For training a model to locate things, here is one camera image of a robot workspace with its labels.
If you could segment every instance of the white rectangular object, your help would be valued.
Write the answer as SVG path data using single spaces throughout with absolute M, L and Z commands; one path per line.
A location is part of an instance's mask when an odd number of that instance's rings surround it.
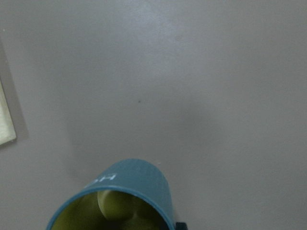
M 16 133 L 0 81 L 0 145 L 15 138 Z

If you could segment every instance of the table surface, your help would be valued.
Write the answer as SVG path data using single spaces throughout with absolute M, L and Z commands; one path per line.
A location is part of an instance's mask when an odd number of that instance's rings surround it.
M 307 1 L 2 0 L 0 229 L 44 229 L 110 164 L 189 230 L 307 226 Z

